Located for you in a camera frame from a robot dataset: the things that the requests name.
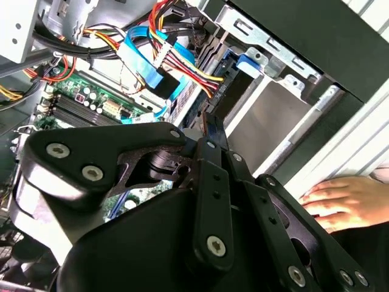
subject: silver screw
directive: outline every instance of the silver screw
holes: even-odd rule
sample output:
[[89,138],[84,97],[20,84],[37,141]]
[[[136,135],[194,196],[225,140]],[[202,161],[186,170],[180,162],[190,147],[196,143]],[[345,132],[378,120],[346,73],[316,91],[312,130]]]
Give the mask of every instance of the silver screw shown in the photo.
[[214,145],[214,143],[212,142],[207,142],[208,146],[211,147],[211,148],[216,148],[216,146]]
[[289,273],[289,276],[295,282],[299,287],[303,288],[305,287],[305,278],[303,273],[295,266],[290,266],[287,269],[287,272]]
[[340,270],[340,275],[342,276],[343,280],[350,286],[353,286],[354,285],[354,282],[352,280],[352,278],[350,278],[350,276],[344,271],[344,270]]
[[271,178],[266,178],[266,181],[268,184],[270,184],[271,186],[274,186],[275,187],[275,182],[274,180],[272,180]]
[[171,131],[170,131],[170,134],[171,134],[172,136],[176,137],[176,138],[180,138],[180,133],[178,133],[178,132],[176,132],[176,131],[174,131],[174,130],[171,130]]
[[369,285],[369,282],[367,282],[366,278],[358,271],[355,271],[355,276],[357,277],[357,279],[359,280],[359,282],[363,285],[363,286],[368,286]]
[[240,155],[236,154],[236,153],[234,153],[233,157],[234,157],[237,161],[239,161],[239,162],[242,161],[242,157],[241,157]]
[[54,73],[55,75],[59,74],[60,72],[61,72],[61,70],[60,70],[58,67],[54,67],[54,68],[53,68],[53,73]]
[[103,178],[104,173],[94,165],[88,165],[82,169],[83,176],[90,181],[99,181]]
[[209,236],[207,239],[207,247],[209,251],[217,257],[222,257],[225,255],[225,245],[219,237],[214,235]]
[[71,153],[70,149],[61,143],[51,143],[46,147],[47,154],[55,158],[65,158]]

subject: motherboard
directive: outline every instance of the motherboard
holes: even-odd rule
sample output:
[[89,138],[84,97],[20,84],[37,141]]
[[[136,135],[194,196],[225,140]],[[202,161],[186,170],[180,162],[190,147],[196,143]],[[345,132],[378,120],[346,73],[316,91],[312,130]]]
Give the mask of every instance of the motherboard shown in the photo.
[[47,84],[36,107],[38,129],[120,125],[151,110],[74,73],[63,82]]

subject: blue plastic latch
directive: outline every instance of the blue plastic latch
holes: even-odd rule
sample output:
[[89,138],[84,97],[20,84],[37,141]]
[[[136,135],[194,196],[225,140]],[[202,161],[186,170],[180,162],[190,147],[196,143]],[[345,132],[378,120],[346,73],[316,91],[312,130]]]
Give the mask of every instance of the blue plastic latch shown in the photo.
[[236,67],[239,70],[242,70],[245,72],[247,75],[250,75],[254,79],[258,78],[261,75],[261,66],[251,60],[248,56],[246,55],[241,55]]

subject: human hand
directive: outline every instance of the human hand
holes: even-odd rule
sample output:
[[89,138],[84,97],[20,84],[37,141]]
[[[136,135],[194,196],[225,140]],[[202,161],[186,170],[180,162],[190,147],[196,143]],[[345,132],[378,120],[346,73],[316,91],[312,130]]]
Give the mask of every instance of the human hand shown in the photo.
[[389,185],[365,177],[322,182],[299,202],[329,233],[389,221]]

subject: ram slot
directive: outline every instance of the ram slot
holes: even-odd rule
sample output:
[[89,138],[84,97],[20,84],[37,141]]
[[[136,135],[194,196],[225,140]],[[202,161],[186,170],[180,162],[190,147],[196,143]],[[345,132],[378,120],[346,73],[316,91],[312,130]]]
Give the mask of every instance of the ram slot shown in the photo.
[[119,121],[111,120],[108,117],[99,115],[96,118],[96,124],[99,126],[111,126],[111,125],[113,126],[113,125],[120,125],[121,123]]
[[93,126],[93,124],[88,123],[84,120],[81,120],[72,114],[69,114],[68,112],[60,109],[60,108],[53,108],[52,110],[52,116],[55,117],[58,120],[61,120],[65,123],[68,123],[70,126],[73,127],[90,127]]
[[57,108],[62,108],[97,126],[120,125],[119,121],[97,114],[95,111],[65,96],[57,97]]
[[90,123],[94,123],[96,119],[96,113],[91,109],[83,106],[80,103],[74,102],[67,97],[61,96],[57,98],[57,108],[62,108],[68,112],[79,116],[80,118],[87,120]]

